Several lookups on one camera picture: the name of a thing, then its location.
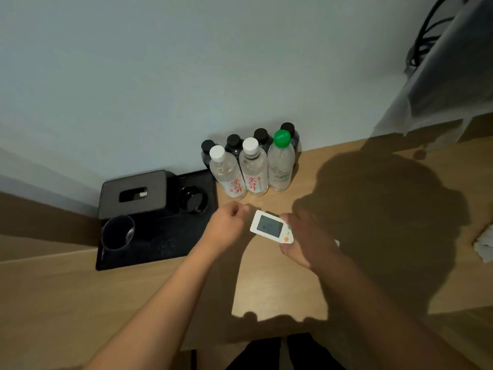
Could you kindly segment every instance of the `bottle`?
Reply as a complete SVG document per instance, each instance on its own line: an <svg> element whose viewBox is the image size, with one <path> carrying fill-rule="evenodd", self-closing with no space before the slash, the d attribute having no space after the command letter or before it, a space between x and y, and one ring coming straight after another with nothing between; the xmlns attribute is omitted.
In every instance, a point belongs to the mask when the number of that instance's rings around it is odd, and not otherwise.
<svg viewBox="0 0 493 370"><path fill-rule="evenodd" d="M278 130L274 134L274 143L269 148L269 185L276 191L284 191L291 184L295 160L291 135L286 130Z"/></svg>
<svg viewBox="0 0 493 370"><path fill-rule="evenodd" d="M231 134L226 139L226 146L224 147L226 152L231 153L238 160L240 157L240 152L242 151L243 140L236 134Z"/></svg>
<svg viewBox="0 0 493 370"><path fill-rule="evenodd" d="M247 190L255 195L263 195L269 189L267 153L259 147L258 140L247 137L240 153L240 167Z"/></svg>
<svg viewBox="0 0 493 370"><path fill-rule="evenodd" d="M267 130L265 128L257 128L253 133L253 137L258 140L260 147L267 153L273 141L272 136L269 135Z"/></svg>
<svg viewBox="0 0 493 370"><path fill-rule="evenodd" d="M204 162L204 165L206 165L207 168L209 168L209 164L211 163L211 156L209 155L209 152L211 151L211 148L217 145L215 142L213 142L210 139L204 140L202 142L201 148L202 148L202 161Z"/></svg>
<svg viewBox="0 0 493 370"><path fill-rule="evenodd" d="M247 189L235 156L226 152L220 145L213 146L209 155L211 156L211 173L224 188L226 194L238 200L244 198Z"/></svg>
<svg viewBox="0 0 493 370"><path fill-rule="evenodd" d="M280 126L281 130L286 130L291 135L291 144L293 144L294 153L298 155L298 144L300 143L300 135L297 130L294 129L294 124L291 122L285 122Z"/></svg>

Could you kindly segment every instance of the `black cup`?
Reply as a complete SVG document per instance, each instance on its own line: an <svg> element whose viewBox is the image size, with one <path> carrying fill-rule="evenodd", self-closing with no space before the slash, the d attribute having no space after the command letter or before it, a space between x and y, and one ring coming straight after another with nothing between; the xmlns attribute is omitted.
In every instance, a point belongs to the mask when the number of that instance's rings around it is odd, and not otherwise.
<svg viewBox="0 0 493 370"><path fill-rule="evenodd" d="M184 187L176 198L178 207L187 213L200 213L207 207L207 193L197 186Z"/></svg>
<svg viewBox="0 0 493 370"><path fill-rule="evenodd" d="M134 234L135 222L132 217L114 217L102 228L101 244L109 251L118 251L132 241Z"/></svg>

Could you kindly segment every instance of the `lcd display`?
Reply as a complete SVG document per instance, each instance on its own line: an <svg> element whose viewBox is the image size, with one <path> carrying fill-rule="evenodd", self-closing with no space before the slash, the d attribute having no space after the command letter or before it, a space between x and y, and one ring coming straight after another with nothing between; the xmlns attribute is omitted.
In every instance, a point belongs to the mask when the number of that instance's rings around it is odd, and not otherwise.
<svg viewBox="0 0 493 370"><path fill-rule="evenodd" d="M282 225L283 223L279 222L278 220L266 216L261 216L260 220L258 221L257 230L278 238L282 230Z"/></svg>

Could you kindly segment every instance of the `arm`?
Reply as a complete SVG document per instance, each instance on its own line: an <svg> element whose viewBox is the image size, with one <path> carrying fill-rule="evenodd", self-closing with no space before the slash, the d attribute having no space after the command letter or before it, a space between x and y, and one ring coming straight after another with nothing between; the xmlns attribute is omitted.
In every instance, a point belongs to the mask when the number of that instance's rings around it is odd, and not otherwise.
<svg viewBox="0 0 493 370"><path fill-rule="evenodd" d="M207 274L240 236L249 207L219 208L187 258L86 370L167 369L180 349Z"/></svg>
<svg viewBox="0 0 493 370"><path fill-rule="evenodd" d="M397 308L342 254L334 239L306 212L283 214L295 242L283 254L316 273L356 322L370 348L388 369L477 369L463 355Z"/></svg>

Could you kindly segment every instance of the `black pants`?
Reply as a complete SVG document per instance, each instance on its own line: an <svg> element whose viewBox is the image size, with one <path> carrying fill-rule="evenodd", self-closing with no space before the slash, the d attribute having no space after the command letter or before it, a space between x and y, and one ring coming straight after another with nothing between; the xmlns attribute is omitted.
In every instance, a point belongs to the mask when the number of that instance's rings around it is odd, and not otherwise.
<svg viewBox="0 0 493 370"><path fill-rule="evenodd" d="M252 341L226 370L278 370L280 342L280 337ZM344 370L330 352L318 344L310 334L288 336L287 346L294 370Z"/></svg>

